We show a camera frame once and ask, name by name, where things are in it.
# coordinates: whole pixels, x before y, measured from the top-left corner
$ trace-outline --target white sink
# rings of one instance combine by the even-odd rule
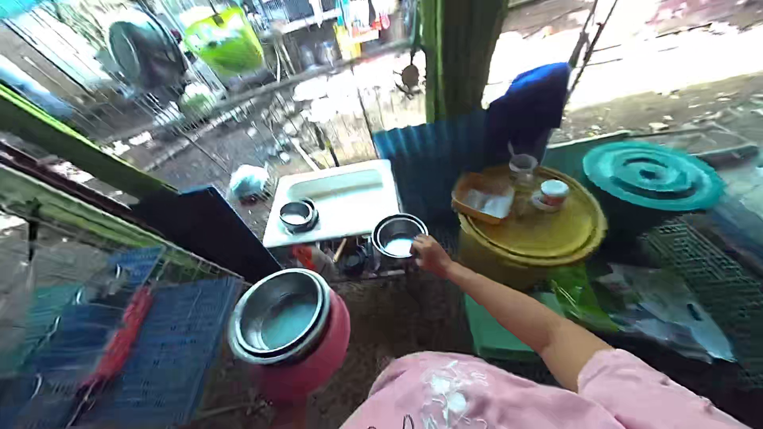
[[[318,223],[312,231],[292,234],[281,223],[279,213],[284,204],[301,198],[315,202]],[[262,243],[278,247],[368,234],[381,219],[399,212],[389,160],[284,176],[275,189]]]

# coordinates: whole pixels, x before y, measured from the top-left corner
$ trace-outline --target blue cloth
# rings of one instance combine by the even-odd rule
[[[488,108],[485,122],[486,156],[508,160],[508,143],[515,153],[540,161],[548,136],[562,124],[570,76],[567,63],[553,63],[521,73]]]

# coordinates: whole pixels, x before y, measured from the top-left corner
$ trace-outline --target pink bucket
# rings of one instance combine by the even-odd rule
[[[349,344],[349,311],[344,300],[333,290],[330,291],[330,301],[326,332],[313,353],[293,365],[254,366],[254,376],[267,399],[274,402],[304,401],[342,366]]]

